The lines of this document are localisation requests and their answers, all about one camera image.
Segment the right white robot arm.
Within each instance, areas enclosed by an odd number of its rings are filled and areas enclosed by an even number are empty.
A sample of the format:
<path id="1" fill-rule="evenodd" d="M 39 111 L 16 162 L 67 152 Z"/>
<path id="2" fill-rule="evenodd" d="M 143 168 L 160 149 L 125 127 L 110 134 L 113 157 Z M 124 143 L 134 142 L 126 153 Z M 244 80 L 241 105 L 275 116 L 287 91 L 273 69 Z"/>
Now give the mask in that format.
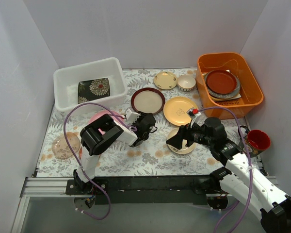
<path id="1" fill-rule="evenodd" d="M 243 203 L 260 221 L 267 233 L 291 233 L 291 196 L 271 183 L 230 139 L 218 118 L 207 118 L 202 126 L 189 123 L 166 143 L 181 149 L 183 142 L 209 147 L 223 167 L 211 173 L 210 188 L 227 192 Z"/>

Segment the black square floral plate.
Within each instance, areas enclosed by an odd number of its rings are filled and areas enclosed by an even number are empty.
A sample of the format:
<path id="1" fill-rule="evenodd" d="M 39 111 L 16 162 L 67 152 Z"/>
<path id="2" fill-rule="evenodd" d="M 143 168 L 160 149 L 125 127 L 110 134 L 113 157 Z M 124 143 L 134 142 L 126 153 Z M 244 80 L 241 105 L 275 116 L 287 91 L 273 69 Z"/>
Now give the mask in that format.
<path id="1" fill-rule="evenodd" d="M 78 104 L 110 96 L 108 78 L 82 81 L 78 84 Z"/>

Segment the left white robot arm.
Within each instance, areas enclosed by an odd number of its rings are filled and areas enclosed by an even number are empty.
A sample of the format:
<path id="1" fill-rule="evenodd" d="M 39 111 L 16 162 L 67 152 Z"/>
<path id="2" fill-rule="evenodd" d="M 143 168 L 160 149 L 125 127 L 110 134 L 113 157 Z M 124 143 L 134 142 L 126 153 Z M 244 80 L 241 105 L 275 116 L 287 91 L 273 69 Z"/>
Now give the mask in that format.
<path id="1" fill-rule="evenodd" d="M 89 194 L 94 187 L 95 169 L 99 156 L 115 141 L 120 141 L 130 147 L 136 147 L 148 140 L 149 134 L 157 130 L 156 120 L 152 113 L 129 113 L 131 128 L 126 128 L 109 114 L 104 114 L 81 130 L 80 167 L 74 170 L 74 182 L 83 194 Z"/>

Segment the large yellow round plate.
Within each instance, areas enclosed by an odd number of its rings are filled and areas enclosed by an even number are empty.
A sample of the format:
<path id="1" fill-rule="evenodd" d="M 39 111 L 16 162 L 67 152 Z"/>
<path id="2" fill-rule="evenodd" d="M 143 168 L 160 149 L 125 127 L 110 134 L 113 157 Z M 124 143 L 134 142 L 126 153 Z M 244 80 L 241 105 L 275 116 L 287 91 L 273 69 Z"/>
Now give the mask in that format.
<path id="1" fill-rule="evenodd" d="M 186 125 L 191 122 L 187 111 L 197 108 L 194 101 L 186 97 L 173 97 L 168 100 L 163 108 L 163 114 L 167 121 L 175 126 Z"/>

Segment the pink round plate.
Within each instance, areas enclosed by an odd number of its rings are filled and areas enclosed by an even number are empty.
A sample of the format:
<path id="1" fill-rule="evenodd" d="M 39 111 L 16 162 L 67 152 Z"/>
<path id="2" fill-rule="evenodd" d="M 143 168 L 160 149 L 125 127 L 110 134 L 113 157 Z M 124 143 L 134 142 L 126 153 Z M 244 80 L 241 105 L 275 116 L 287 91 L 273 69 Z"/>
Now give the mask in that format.
<path id="1" fill-rule="evenodd" d="M 95 115 L 93 115 L 93 116 L 91 117 L 91 119 L 89 120 L 88 124 L 91 124 L 92 122 L 94 122 L 95 120 L 97 120 L 98 118 L 100 118 L 101 116 L 103 116 L 104 114 L 108 114 L 108 115 L 110 115 L 111 118 L 112 118 L 114 121 L 118 122 L 118 123 L 120 123 L 120 121 L 119 121 L 115 116 L 117 116 L 120 120 L 123 120 L 123 119 L 124 119 L 124 118 L 123 118 L 123 117 L 122 117 L 118 112 L 116 112 L 116 111 L 112 111 L 112 113 L 113 113 L 113 114 L 111 114 L 111 113 L 110 113 L 109 111 L 107 111 L 107 110 L 100 111 L 100 112 L 96 113 Z"/>

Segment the maroon rimmed round plate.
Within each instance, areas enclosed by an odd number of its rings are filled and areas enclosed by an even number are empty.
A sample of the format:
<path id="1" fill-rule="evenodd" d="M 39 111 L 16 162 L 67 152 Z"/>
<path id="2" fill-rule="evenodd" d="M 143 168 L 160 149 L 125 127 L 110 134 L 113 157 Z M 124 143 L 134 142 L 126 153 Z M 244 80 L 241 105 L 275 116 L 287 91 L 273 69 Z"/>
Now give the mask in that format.
<path id="1" fill-rule="evenodd" d="M 158 114 L 165 105 L 165 97 L 158 89 L 147 87 L 135 91 L 130 100 L 136 112 Z"/>

